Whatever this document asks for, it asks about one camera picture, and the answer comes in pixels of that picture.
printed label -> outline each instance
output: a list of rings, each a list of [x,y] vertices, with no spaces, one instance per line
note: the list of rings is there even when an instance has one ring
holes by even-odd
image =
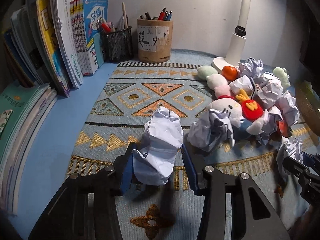
[[[169,27],[138,26],[138,49],[158,51],[169,40]]]

screw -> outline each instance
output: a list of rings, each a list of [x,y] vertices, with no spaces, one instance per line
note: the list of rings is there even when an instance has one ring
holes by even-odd
[[[249,174],[243,172],[243,173],[240,174],[240,177],[241,177],[242,179],[249,179]]]
[[[79,176],[79,174],[74,172],[74,173],[71,173],[70,178],[71,179],[76,179],[76,178],[78,178],[78,176]]]
[[[113,171],[115,168],[112,165],[107,165],[104,167],[106,171]]]
[[[206,166],[206,167],[204,168],[204,170],[207,171],[207,172],[213,172],[213,171],[214,171],[214,168],[213,168],[212,166]]]

orange fruit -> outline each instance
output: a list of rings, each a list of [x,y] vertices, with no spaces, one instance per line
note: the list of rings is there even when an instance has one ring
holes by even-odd
[[[237,69],[231,66],[224,66],[221,74],[230,81],[235,81],[238,77]]]

stack of books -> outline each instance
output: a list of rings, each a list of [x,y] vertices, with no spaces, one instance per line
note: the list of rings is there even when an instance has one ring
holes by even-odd
[[[3,33],[12,76],[24,87],[50,83],[68,97],[98,68],[93,34],[107,8],[108,0],[25,0]]]
[[[20,180],[31,145],[57,100],[49,84],[10,84],[0,95],[0,208],[17,213]]]

green book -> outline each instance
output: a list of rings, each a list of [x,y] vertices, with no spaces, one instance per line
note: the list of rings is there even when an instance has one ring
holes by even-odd
[[[39,87],[24,88],[15,83],[10,84],[0,95],[0,113],[5,110],[13,110],[9,120],[4,127],[0,138],[0,163],[4,155],[4,149],[13,135],[14,128],[23,116],[24,110],[28,108]]]

